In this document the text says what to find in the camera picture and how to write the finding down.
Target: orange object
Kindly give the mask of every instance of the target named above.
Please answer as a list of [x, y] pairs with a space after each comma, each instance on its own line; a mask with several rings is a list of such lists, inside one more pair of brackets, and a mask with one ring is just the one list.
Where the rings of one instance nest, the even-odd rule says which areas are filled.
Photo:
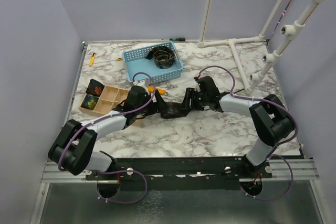
[[[158, 92], [159, 92], [160, 95], [168, 95], [168, 93], [165, 90], [163, 90], [163, 89], [156, 88], [156, 90], [158, 90]], [[150, 93], [153, 93], [154, 87], [153, 86], [148, 86], [148, 91]]]

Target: lavender wall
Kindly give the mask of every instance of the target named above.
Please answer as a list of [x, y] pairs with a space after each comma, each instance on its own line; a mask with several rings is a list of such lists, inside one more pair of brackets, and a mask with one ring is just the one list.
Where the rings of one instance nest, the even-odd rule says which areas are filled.
[[81, 40], [60, 0], [0, 3], [0, 222], [29, 223]]
[[[84, 40], [198, 39], [206, 0], [61, 0]], [[206, 39], [256, 36], [277, 0], [213, 0]]]
[[[292, 24], [311, 0], [294, 0], [279, 28]], [[276, 72], [290, 111], [299, 125], [299, 141], [313, 157], [336, 220], [335, 97], [336, 0], [326, 0], [306, 22], [276, 65]], [[281, 43], [279, 29], [270, 40], [273, 51]]]

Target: marble table surface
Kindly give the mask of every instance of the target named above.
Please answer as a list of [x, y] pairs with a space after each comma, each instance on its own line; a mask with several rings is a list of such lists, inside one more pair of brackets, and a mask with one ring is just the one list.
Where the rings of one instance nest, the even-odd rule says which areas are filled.
[[[71, 118], [77, 121], [91, 120], [94, 117], [79, 111], [85, 90], [90, 79], [104, 84], [130, 89], [123, 61], [117, 61], [123, 51], [145, 47], [153, 43], [105, 43], [89, 44], [72, 107]], [[175, 43], [184, 63], [181, 77], [158, 83], [165, 89], [167, 101], [181, 102], [187, 87], [194, 87], [193, 77], [206, 66], [220, 65], [228, 68], [236, 78], [236, 88], [243, 88], [238, 69], [228, 46], [198, 48], [197, 43]], [[245, 71], [250, 74], [263, 67], [262, 55], [267, 52], [263, 42], [236, 45], [238, 55]], [[92, 67], [88, 66], [92, 54], [96, 59]], [[221, 69], [209, 69], [210, 75], [220, 92], [228, 91], [232, 81]], [[279, 84], [273, 70], [253, 92], [255, 97], [276, 94], [281, 97]], [[130, 126], [123, 131], [114, 132], [98, 140], [95, 151], [105, 151], [114, 157], [207, 157], [241, 156], [253, 146], [257, 137], [251, 118], [233, 113], [213, 111], [192, 111], [187, 117], [164, 120], [159, 114], [148, 116], [142, 126]], [[276, 153], [281, 155], [299, 155], [297, 141], [282, 145]]]

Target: black tape roll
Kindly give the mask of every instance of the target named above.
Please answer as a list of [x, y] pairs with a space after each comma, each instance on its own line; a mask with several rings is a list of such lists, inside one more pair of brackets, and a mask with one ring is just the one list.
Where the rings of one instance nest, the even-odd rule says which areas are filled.
[[173, 66], [175, 54], [169, 47], [159, 46], [153, 48], [146, 56], [148, 60], [152, 58], [154, 58], [154, 63], [158, 68], [167, 69]]

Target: shiny metal floor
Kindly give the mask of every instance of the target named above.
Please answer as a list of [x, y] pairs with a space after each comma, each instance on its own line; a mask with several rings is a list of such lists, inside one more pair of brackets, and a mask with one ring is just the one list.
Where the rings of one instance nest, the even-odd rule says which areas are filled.
[[[135, 205], [98, 200], [94, 184], [53, 184], [41, 223], [66, 224], [319, 224], [322, 223], [309, 181], [296, 181], [284, 199], [264, 202], [241, 191], [149, 191]], [[278, 196], [288, 182], [264, 182], [263, 197]], [[120, 200], [133, 200], [142, 192], [120, 192]]]

